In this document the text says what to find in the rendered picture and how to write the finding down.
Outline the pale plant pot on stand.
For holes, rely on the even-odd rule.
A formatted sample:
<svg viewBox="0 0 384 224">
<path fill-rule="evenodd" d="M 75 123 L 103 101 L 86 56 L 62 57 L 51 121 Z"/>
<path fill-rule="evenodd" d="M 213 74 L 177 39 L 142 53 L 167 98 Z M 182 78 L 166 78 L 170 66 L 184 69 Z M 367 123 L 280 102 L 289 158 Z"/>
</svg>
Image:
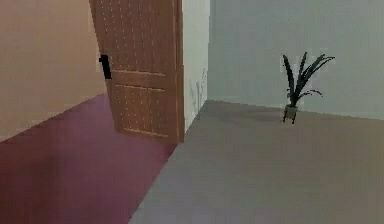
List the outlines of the pale plant pot on stand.
<svg viewBox="0 0 384 224">
<path fill-rule="evenodd" d="M 293 105 L 286 105 L 284 109 L 283 121 L 290 119 L 292 123 L 295 123 L 298 107 Z"/>
</svg>

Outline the brown wooden room door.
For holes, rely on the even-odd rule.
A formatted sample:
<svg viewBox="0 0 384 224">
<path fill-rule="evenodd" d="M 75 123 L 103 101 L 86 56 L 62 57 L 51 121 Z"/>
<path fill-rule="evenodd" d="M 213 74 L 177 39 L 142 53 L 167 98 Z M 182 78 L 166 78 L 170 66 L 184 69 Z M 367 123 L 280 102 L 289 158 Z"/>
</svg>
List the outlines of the brown wooden room door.
<svg viewBox="0 0 384 224">
<path fill-rule="evenodd" d="M 184 140 L 182 0 L 89 0 L 117 132 Z"/>
</svg>

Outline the dark green house plant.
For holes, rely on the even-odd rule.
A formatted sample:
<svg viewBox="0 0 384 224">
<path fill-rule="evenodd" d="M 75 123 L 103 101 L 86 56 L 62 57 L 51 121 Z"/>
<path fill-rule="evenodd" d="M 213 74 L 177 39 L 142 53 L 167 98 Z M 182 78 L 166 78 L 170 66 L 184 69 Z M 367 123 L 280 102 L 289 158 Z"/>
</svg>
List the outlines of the dark green house plant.
<svg viewBox="0 0 384 224">
<path fill-rule="evenodd" d="M 321 54 L 312 64 L 305 66 L 307 61 L 307 52 L 305 52 L 299 65 L 299 73 L 297 78 L 294 78 L 294 73 L 288 57 L 286 55 L 282 55 L 282 58 L 288 80 L 287 98 L 290 100 L 290 107 L 296 107 L 298 101 L 306 95 L 313 95 L 314 93 L 322 95 L 322 93 L 318 90 L 307 90 L 306 92 L 303 92 L 303 89 L 312 75 L 329 61 L 334 60 L 334 56 Z"/>
</svg>

